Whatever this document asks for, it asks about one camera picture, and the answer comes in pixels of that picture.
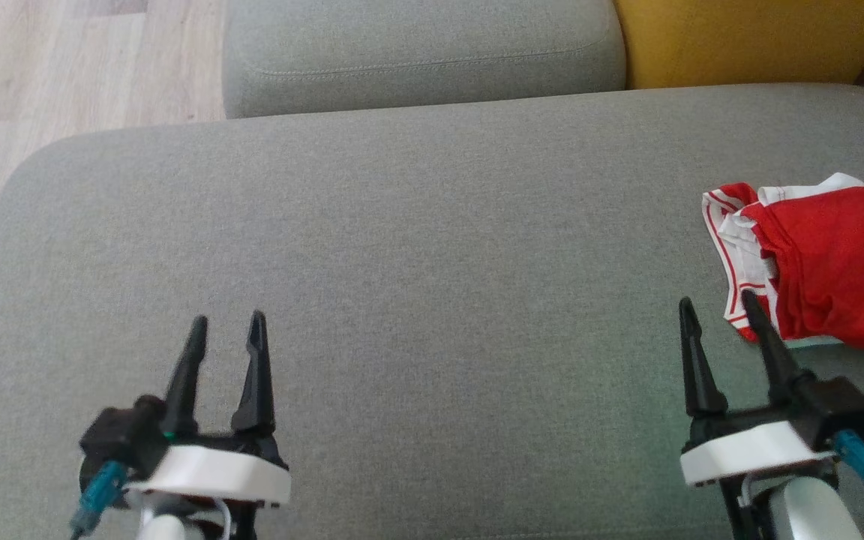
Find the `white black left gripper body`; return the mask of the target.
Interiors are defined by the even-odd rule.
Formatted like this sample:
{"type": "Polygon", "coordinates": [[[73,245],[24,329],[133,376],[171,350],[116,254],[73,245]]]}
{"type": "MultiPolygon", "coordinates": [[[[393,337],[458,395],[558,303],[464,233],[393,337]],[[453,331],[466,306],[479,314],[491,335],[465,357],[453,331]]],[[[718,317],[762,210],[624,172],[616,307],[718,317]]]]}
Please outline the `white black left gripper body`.
{"type": "Polygon", "coordinates": [[[139,512],[138,539],[254,539],[257,512],[292,495],[275,435],[251,433],[172,445],[153,474],[124,488],[139,512]]]}

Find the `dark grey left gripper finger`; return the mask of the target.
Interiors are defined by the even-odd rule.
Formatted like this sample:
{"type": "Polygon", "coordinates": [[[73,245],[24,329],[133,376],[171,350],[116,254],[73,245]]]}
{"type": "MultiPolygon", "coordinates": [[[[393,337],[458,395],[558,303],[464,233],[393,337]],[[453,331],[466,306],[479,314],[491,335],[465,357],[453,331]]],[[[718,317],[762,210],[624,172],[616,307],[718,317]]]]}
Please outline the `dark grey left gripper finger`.
{"type": "Polygon", "coordinates": [[[192,322],[166,390],[166,415],[159,427],[168,438],[198,434],[199,426],[195,419],[197,386],[206,349],[207,317],[199,315],[192,322]]]}
{"type": "Polygon", "coordinates": [[[246,348],[249,367],[238,408],[231,417],[231,428],[237,434],[267,437],[275,432],[277,422],[267,322],[260,310],[251,315],[246,348]]]}

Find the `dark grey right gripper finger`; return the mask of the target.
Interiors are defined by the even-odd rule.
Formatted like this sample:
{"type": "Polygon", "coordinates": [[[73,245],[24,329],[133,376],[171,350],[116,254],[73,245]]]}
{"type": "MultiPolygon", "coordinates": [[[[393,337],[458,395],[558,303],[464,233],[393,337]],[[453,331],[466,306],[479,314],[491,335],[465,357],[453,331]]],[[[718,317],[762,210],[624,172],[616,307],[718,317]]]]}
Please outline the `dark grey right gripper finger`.
{"type": "Polygon", "coordinates": [[[764,310],[758,301],[757,294],[753,290],[743,290],[740,298],[746,311],[748,327],[757,338],[769,382],[768,399],[772,406],[785,406],[794,399],[797,386],[814,382],[816,375],[793,358],[790,349],[771,323],[767,310],[764,310]]]}
{"type": "Polygon", "coordinates": [[[692,419],[721,415],[729,410],[729,402],[711,373],[710,363],[703,347],[702,325],[694,310],[692,299],[679,301],[679,338],[683,372],[685,410],[692,419]]]}

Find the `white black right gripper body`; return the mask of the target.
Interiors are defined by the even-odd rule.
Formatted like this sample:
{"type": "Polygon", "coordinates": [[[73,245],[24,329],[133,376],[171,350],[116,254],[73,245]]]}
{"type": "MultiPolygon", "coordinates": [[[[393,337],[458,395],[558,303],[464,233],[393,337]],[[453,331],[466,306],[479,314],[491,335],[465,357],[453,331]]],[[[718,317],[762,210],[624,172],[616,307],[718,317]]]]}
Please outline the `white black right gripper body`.
{"type": "Polygon", "coordinates": [[[679,465],[689,488],[718,489],[730,539],[838,538],[838,455],[788,420],[689,442],[679,465]]]}

